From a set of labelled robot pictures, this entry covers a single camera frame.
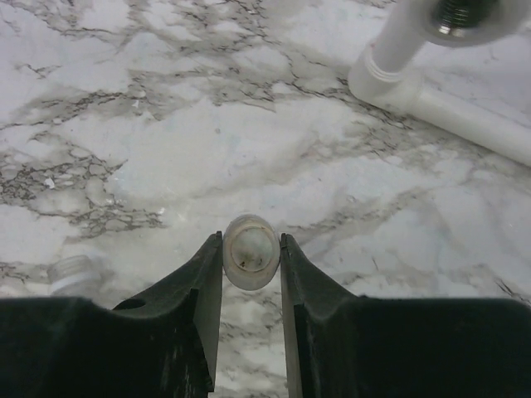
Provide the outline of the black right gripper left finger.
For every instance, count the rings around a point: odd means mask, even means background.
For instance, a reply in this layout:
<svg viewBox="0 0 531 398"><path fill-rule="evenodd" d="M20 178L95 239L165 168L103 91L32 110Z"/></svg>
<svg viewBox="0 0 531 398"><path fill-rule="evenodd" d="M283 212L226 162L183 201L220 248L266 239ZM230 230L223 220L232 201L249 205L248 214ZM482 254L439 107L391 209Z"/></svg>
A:
<svg viewBox="0 0 531 398"><path fill-rule="evenodd" d="M4 397L206 397L215 387L222 235L115 308L87 298L1 302Z"/></svg>

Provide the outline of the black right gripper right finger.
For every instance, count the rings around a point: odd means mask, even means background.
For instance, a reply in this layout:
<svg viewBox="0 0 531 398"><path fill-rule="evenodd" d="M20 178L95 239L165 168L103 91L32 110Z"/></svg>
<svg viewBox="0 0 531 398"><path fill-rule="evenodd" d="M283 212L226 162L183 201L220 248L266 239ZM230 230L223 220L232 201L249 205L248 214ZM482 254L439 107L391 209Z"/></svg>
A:
<svg viewBox="0 0 531 398"><path fill-rule="evenodd" d="M280 241L292 397L527 397L530 309L499 298L370 298Z"/></svg>

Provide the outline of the white green-print bottle cap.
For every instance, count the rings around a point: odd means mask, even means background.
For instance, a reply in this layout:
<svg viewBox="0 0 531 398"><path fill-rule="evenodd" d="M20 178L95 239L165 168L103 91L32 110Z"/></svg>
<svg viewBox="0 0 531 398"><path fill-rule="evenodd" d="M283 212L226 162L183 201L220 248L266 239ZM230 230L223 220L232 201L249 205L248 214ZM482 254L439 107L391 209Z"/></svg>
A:
<svg viewBox="0 0 531 398"><path fill-rule="evenodd" d="M255 291L275 276L280 263L280 237L265 219L238 216L223 235L223 269L237 288Z"/></svg>

